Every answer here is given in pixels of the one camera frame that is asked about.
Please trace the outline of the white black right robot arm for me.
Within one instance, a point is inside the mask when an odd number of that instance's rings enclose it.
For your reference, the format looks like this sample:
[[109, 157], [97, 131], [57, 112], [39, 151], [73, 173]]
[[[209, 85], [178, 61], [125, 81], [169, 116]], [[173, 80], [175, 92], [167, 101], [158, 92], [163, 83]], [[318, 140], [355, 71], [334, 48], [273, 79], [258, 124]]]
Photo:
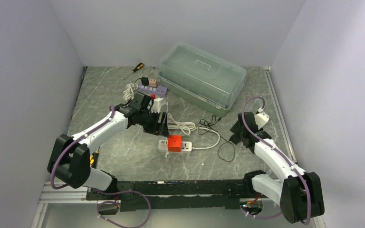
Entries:
[[261, 158], [276, 175], [271, 178], [262, 170], [246, 173], [243, 192], [248, 197], [258, 193], [279, 205], [281, 214], [289, 223], [307, 223], [325, 213], [321, 180], [315, 172], [307, 172], [289, 159], [256, 124], [252, 112], [242, 112], [231, 127], [231, 141], [242, 143]]

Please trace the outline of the red cube socket adapter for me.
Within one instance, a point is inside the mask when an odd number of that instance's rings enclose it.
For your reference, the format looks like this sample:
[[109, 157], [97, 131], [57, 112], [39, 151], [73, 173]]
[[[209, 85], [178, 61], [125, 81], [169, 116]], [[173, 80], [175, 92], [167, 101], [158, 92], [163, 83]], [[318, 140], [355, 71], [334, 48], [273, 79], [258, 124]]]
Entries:
[[182, 136], [170, 135], [167, 141], [168, 152], [181, 152], [182, 150]]

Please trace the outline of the white power strip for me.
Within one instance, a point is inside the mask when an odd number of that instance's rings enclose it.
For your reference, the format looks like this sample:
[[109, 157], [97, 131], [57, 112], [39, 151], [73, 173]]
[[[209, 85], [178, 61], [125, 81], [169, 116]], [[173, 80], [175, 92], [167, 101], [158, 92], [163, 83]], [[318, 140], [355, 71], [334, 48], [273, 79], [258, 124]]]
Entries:
[[158, 150], [161, 152], [186, 153], [193, 150], [191, 142], [178, 141], [177, 143], [169, 143], [168, 140], [160, 140]]

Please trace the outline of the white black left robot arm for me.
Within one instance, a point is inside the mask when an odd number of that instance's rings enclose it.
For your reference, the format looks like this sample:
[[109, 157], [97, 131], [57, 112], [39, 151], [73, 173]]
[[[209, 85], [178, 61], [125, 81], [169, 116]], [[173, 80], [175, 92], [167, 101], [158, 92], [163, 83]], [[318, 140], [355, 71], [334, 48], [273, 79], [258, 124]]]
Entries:
[[114, 135], [140, 125], [145, 133], [169, 137], [165, 98], [152, 98], [137, 92], [134, 98], [119, 105], [111, 105], [109, 113], [100, 121], [72, 136], [60, 135], [54, 143], [47, 170], [55, 190], [72, 187], [95, 189], [105, 199], [118, 192], [118, 180], [112, 174], [90, 165], [90, 157]]

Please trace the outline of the black power adapter plug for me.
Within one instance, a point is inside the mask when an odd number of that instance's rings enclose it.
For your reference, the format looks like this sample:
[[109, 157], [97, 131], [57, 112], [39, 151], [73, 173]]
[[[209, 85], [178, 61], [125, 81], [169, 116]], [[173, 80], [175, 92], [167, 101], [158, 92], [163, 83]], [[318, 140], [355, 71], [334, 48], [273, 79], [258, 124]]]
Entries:
[[141, 85], [142, 86], [149, 86], [149, 78], [147, 77], [141, 77]]

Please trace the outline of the purple power strip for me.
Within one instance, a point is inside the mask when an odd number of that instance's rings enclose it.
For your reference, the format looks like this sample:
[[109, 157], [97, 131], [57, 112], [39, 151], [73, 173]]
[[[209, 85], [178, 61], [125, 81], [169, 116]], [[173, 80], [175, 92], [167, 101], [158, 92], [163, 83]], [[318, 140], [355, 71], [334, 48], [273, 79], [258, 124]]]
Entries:
[[165, 97], [167, 95], [167, 87], [158, 85], [157, 87], [144, 86], [140, 84], [138, 90], [146, 95], [155, 95], [155, 97]]

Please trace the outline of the pink usb charger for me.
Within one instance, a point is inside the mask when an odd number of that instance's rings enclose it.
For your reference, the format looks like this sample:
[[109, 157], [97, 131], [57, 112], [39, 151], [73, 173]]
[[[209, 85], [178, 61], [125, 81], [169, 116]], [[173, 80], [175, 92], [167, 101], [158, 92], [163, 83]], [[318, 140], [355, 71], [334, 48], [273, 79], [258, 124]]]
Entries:
[[158, 83], [157, 83], [157, 80], [156, 79], [149, 79], [149, 86], [150, 87], [153, 87], [153, 88], [156, 88], [158, 87]]

